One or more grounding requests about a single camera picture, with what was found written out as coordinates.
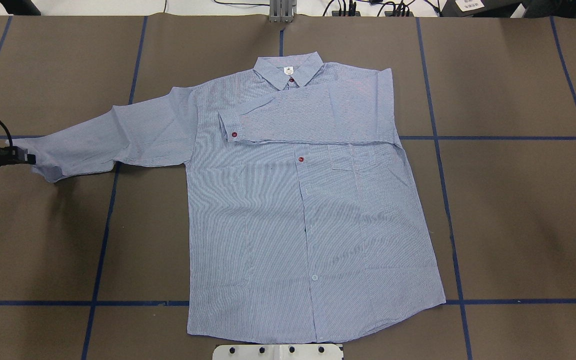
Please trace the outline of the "light blue striped shirt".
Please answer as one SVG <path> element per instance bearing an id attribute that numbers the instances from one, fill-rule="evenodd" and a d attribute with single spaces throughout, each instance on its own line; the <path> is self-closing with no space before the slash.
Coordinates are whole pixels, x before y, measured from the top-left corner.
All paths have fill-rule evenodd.
<path id="1" fill-rule="evenodd" d="M 390 68 L 317 52 L 14 139 L 55 183 L 183 165 L 191 335 L 348 342 L 446 302 Z"/>

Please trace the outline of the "black box with label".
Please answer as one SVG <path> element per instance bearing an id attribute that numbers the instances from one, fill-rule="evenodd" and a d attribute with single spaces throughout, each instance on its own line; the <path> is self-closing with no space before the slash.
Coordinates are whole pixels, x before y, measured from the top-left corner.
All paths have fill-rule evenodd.
<path id="1" fill-rule="evenodd" d="M 446 0 L 442 18 L 510 18 L 521 0 Z"/>

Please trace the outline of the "aluminium frame post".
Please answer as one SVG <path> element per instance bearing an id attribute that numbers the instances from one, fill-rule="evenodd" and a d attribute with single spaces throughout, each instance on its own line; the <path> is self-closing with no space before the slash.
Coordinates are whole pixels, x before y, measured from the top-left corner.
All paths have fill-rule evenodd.
<path id="1" fill-rule="evenodd" d="M 269 22 L 292 23 L 295 15 L 296 0 L 270 0 Z"/>

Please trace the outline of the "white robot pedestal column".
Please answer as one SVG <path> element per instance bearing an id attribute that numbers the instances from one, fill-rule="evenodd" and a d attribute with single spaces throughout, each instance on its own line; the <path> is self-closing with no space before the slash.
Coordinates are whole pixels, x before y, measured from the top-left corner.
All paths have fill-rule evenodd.
<path id="1" fill-rule="evenodd" d="M 342 344 L 232 344 L 219 345 L 213 360 L 343 360 Z"/>

